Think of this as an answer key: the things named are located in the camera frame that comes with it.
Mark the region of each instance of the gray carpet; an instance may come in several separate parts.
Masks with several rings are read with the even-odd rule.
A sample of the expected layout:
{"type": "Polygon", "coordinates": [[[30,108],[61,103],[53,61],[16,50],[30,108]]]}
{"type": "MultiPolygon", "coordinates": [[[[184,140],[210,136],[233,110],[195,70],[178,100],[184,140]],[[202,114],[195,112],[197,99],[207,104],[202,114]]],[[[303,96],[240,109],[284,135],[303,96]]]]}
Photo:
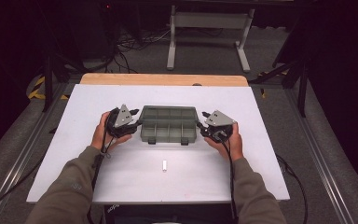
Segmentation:
{"type": "MultiPolygon", "coordinates": [[[[124,54],[130,68],[139,73],[245,75],[241,70],[237,52],[233,48],[237,35],[240,34],[227,30],[218,37],[211,37],[197,31],[183,31],[178,37],[173,71],[166,70],[169,46],[169,41],[166,39],[161,39],[146,49],[131,50],[124,54]]],[[[245,75],[248,79],[253,79],[260,72],[272,69],[272,62],[286,37],[287,33],[283,29],[251,29],[245,44],[245,53],[252,70],[245,75]]],[[[117,61],[125,65],[125,61],[119,57],[117,61]]],[[[93,66],[98,63],[90,61],[85,65],[93,66]]],[[[123,68],[119,70],[114,62],[109,64],[108,71],[127,72],[123,68]]],[[[71,83],[77,83],[78,80],[79,76],[72,76],[71,83]]],[[[66,93],[70,93],[72,87],[73,85],[69,85],[66,93]]],[[[266,88],[266,97],[263,98],[260,89],[254,86],[254,93],[276,153],[285,158],[304,185],[308,197],[308,223],[340,223],[318,169],[310,156],[310,146],[306,136],[298,124],[295,111],[291,108],[285,91],[279,86],[270,86],[266,88]]],[[[23,171],[24,174],[28,173],[48,148],[53,137],[53,134],[48,132],[58,126],[66,103],[66,100],[60,100],[55,107],[34,147],[34,153],[23,171]]],[[[0,141],[0,186],[36,125],[43,105],[43,100],[33,99],[0,141]]],[[[311,87],[307,95],[306,113],[310,127],[331,167],[354,223],[358,223],[358,176],[331,131],[311,87]]],[[[283,174],[283,176],[291,200],[280,202],[281,209],[288,223],[302,223],[304,204],[301,190],[290,175],[283,174]]],[[[32,204],[25,202],[32,183],[33,179],[30,177],[9,196],[0,215],[0,223],[24,222],[33,208],[32,204]]],[[[93,211],[94,220],[98,220],[100,207],[95,206],[93,211]]]]}

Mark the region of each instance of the metal stand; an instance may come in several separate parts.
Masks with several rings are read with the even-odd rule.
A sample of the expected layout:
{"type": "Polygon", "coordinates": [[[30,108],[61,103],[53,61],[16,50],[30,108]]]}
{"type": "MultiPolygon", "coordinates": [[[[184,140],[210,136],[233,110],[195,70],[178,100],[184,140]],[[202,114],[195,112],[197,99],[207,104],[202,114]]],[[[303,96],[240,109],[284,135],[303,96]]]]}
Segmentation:
{"type": "Polygon", "coordinates": [[[67,69],[64,67],[66,64],[71,65],[77,71],[81,73],[88,73],[82,64],[77,64],[62,56],[59,52],[54,34],[50,31],[45,15],[37,1],[22,2],[25,8],[28,20],[32,21],[34,28],[36,29],[40,45],[45,57],[44,60],[44,75],[45,75],[45,87],[46,87],[46,101],[43,112],[46,112],[52,103],[53,84],[52,75],[56,76],[59,82],[67,82],[70,78],[67,69]]]}
{"type": "Polygon", "coordinates": [[[194,12],[176,12],[175,6],[171,9],[171,43],[168,52],[167,69],[173,70],[176,51],[175,29],[176,27],[201,27],[201,28],[224,28],[241,29],[241,39],[237,41],[236,49],[241,60],[242,70],[245,73],[250,72],[250,66],[246,58],[243,47],[255,10],[251,9],[248,14],[222,14],[222,13],[194,13],[194,12]]]}
{"type": "Polygon", "coordinates": [[[294,61],[291,63],[284,64],[268,73],[264,73],[264,76],[258,77],[254,80],[249,80],[249,84],[261,84],[264,81],[269,80],[272,77],[279,75],[281,72],[289,70],[286,77],[282,81],[284,89],[291,89],[294,87],[298,79],[300,78],[300,86],[297,100],[298,110],[303,118],[305,118],[305,98],[307,91],[308,81],[308,62],[294,61]]]}

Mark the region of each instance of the metal rail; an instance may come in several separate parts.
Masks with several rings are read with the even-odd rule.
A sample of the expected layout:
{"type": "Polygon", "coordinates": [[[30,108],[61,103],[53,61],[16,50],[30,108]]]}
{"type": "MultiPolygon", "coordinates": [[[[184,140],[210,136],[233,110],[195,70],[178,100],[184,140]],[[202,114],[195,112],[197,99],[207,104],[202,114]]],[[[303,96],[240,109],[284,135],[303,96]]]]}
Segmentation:
{"type": "MultiPolygon", "coordinates": [[[[12,188],[16,183],[19,181],[22,172],[25,169],[25,166],[27,165],[28,160],[30,159],[31,155],[34,151],[34,145],[37,143],[37,140],[39,139],[39,136],[45,127],[46,123],[48,122],[51,112],[54,110],[56,104],[60,101],[60,98],[65,91],[67,84],[65,83],[59,83],[57,84],[57,89],[54,92],[53,102],[51,103],[51,106],[49,109],[42,113],[39,117],[39,120],[36,122],[36,125],[34,126],[34,129],[28,138],[27,142],[25,143],[24,147],[22,148],[22,151],[19,155],[19,157],[16,159],[15,163],[13,164],[10,172],[8,173],[5,182],[2,184],[2,187],[0,188],[0,197],[4,195],[10,188],[12,188]]],[[[10,197],[10,194],[6,196],[1,202],[0,202],[0,214],[2,210],[4,209],[8,198],[10,197]]]]}
{"type": "Polygon", "coordinates": [[[324,156],[317,144],[315,136],[313,135],[313,132],[310,129],[307,120],[301,117],[297,109],[295,94],[293,93],[292,90],[289,89],[285,90],[285,93],[286,93],[286,97],[289,100],[290,106],[295,112],[296,118],[301,126],[301,129],[303,130],[304,134],[307,137],[308,143],[310,145],[310,155],[312,156],[316,168],[318,169],[319,175],[321,176],[322,181],[324,182],[324,187],[327,191],[327,194],[329,195],[330,200],[334,208],[336,209],[336,213],[338,215],[339,221],[345,224],[354,223],[351,217],[351,213],[347,205],[345,204],[344,199],[341,196],[341,193],[339,192],[338,186],[336,184],[336,180],[331,174],[330,169],[326,161],[324,160],[324,156]]]}

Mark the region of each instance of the plastic organizer box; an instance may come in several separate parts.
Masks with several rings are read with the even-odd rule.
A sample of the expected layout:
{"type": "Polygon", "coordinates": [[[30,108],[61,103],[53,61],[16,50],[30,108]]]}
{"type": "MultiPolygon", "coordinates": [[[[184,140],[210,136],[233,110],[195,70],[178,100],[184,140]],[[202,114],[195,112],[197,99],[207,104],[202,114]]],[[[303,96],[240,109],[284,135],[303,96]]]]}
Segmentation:
{"type": "Polygon", "coordinates": [[[142,122],[143,142],[187,146],[196,141],[196,121],[199,118],[195,107],[145,105],[139,120],[142,122]]]}

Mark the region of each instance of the metal frame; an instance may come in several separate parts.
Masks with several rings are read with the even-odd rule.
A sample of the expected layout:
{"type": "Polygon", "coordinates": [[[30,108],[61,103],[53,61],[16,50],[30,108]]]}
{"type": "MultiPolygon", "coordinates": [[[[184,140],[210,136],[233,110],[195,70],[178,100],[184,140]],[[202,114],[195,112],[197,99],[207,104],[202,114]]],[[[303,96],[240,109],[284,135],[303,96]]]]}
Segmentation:
{"type": "Polygon", "coordinates": [[[318,169],[319,175],[324,183],[324,187],[327,191],[327,194],[330,197],[330,200],[336,210],[337,216],[341,223],[354,223],[351,217],[351,213],[344,202],[344,199],[339,192],[335,178],[330,172],[330,169],[324,160],[324,155],[322,154],[321,149],[318,146],[318,143],[313,135],[312,130],[307,122],[307,119],[303,118],[298,111],[296,96],[293,93],[293,90],[284,90],[286,97],[289,100],[290,106],[292,107],[297,121],[301,126],[305,136],[307,137],[308,143],[310,145],[310,155],[312,156],[313,161],[315,162],[316,168],[318,169]]]}
{"type": "Polygon", "coordinates": [[[176,52],[176,27],[202,27],[202,28],[226,28],[241,29],[241,39],[236,41],[236,49],[240,57],[242,70],[245,73],[251,71],[243,47],[249,30],[252,25],[252,19],[255,10],[250,9],[248,14],[223,14],[223,13],[194,13],[194,12],[176,12],[175,6],[171,9],[171,42],[168,52],[167,69],[173,70],[176,52]]]}
{"type": "MultiPolygon", "coordinates": [[[[21,174],[25,169],[25,166],[28,163],[28,160],[31,158],[31,155],[34,151],[34,146],[37,143],[37,140],[39,139],[39,136],[45,127],[46,123],[48,122],[52,111],[55,108],[55,105],[60,101],[60,98],[65,91],[67,84],[59,83],[56,91],[54,92],[54,97],[52,100],[51,105],[48,107],[46,112],[42,113],[39,117],[39,120],[37,121],[36,125],[34,126],[34,129],[28,138],[27,142],[25,143],[24,147],[22,148],[22,151],[19,155],[19,157],[14,162],[11,170],[8,172],[7,177],[2,184],[2,187],[0,188],[0,197],[4,195],[10,188],[12,188],[16,183],[20,180],[21,174]]],[[[0,214],[2,210],[5,207],[5,204],[8,201],[8,198],[10,197],[10,194],[6,196],[1,202],[0,202],[0,214]]]]}

